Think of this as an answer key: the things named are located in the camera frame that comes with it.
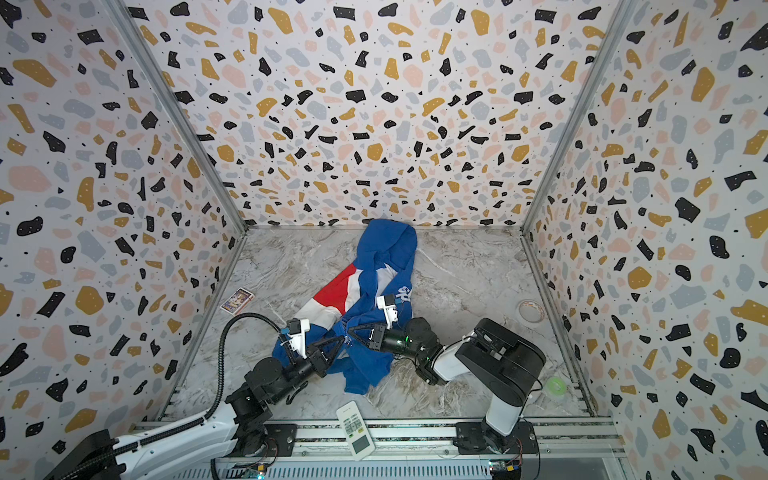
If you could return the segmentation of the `blue red white jacket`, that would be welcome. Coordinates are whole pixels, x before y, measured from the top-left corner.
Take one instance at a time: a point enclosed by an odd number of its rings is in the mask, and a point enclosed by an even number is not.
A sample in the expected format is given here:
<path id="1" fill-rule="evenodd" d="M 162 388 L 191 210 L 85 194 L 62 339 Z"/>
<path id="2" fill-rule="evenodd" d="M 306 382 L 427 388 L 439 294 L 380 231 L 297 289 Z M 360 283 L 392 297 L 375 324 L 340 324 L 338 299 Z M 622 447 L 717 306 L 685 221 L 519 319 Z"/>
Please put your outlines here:
<path id="1" fill-rule="evenodd" d="M 340 358 L 329 368 L 341 373 L 345 391 L 364 395 L 390 372 L 393 355 L 365 348 L 351 329 L 369 323 L 386 324 L 386 312 L 376 304 L 383 296 L 395 298 L 397 320 L 404 328 L 412 318 L 412 273 L 418 240 L 416 230 L 393 220 L 371 221 L 360 237 L 356 258 L 320 289 L 294 315 L 299 321 L 304 350 L 320 340 L 342 337 Z"/>

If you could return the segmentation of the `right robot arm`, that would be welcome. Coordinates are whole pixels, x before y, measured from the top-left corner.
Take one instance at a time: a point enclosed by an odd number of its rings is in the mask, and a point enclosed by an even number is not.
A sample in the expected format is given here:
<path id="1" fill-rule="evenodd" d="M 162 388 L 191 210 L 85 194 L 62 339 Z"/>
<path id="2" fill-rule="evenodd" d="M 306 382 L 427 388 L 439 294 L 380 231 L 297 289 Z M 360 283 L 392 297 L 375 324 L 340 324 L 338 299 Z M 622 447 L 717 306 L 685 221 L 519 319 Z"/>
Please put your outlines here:
<path id="1" fill-rule="evenodd" d="M 513 431 L 530 395 L 543 389 L 539 376 L 546 363 L 544 352 L 532 342 L 488 318 L 451 345 L 442 344 L 422 317 L 411 319 L 403 330 L 383 323 L 358 325 L 350 336 L 370 351 L 410 359 L 417 376 L 429 385 L 471 374 L 491 392 L 483 420 L 456 427 L 454 445 L 460 453 L 522 449 Z"/>

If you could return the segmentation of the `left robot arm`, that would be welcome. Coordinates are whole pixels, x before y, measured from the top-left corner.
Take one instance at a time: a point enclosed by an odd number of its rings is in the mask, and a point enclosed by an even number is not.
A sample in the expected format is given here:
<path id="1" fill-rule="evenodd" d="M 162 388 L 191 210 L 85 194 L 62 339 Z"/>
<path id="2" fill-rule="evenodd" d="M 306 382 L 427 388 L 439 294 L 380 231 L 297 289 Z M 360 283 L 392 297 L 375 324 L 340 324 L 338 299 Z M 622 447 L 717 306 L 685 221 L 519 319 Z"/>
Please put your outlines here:
<path id="1" fill-rule="evenodd" d="M 317 341 L 305 358 L 288 367 L 267 357 L 245 375 L 244 383 L 213 410 L 153 430 L 113 437 L 101 430 L 86 437 L 46 476 L 48 479 L 166 479 L 198 462 L 241 448 L 260 448 L 269 409 L 294 398 L 302 385 L 324 376 L 343 337 Z"/>

